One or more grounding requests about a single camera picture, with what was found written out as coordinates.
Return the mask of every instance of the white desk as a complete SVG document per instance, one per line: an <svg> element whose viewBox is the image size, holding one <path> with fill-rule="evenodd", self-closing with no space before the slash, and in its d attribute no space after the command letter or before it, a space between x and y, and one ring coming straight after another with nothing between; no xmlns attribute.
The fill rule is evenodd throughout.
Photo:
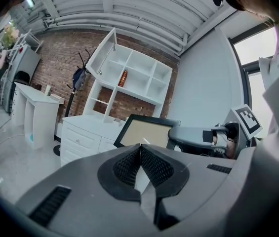
<svg viewBox="0 0 279 237"><path fill-rule="evenodd" d="M25 138L34 149L52 143L59 103L32 87L15 85L12 122L24 125Z"/></svg>

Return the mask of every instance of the gray floor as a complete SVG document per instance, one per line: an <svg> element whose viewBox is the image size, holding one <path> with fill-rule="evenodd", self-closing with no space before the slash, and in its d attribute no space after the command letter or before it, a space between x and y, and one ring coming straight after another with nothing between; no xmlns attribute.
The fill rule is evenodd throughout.
<svg viewBox="0 0 279 237"><path fill-rule="evenodd" d="M0 107L0 126L10 116ZM23 127L16 127L8 121L0 129L0 143L8 137L23 134ZM0 145L0 196L15 203L30 187L60 168L60 158L53 153L51 142L34 151L24 136L7 139Z"/></svg>

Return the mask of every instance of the pink object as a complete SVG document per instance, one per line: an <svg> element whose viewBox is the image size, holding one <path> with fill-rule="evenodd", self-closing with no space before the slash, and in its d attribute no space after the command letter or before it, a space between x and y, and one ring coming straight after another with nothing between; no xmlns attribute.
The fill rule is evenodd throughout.
<svg viewBox="0 0 279 237"><path fill-rule="evenodd" d="M0 69L3 67L5 57L6 57L6 50L3 50L1 53L1 58L0 58Z"/></svg>

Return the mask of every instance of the ceiling light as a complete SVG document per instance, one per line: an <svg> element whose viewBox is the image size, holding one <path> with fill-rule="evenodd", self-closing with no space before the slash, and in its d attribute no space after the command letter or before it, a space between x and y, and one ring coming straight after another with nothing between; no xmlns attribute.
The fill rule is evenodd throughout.
<svg viewBox="0 0 279 237"><path fill-rule="evenodd" d="M26 0L27 4L29 5L30 8L34 7L34 2L33 0Z"/></svg>

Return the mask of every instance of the brown bottle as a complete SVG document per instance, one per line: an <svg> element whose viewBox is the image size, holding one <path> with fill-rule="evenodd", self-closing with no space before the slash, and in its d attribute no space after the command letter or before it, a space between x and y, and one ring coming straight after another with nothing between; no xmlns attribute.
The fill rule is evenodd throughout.
<svg viewBox="0 0 279 237"><path fill-rule="evenodd" d="M119 82L119 86L123 87L127 78L127 74L128 72L126 70L124 70L123 75L120 78L120 82Z"/></svg>

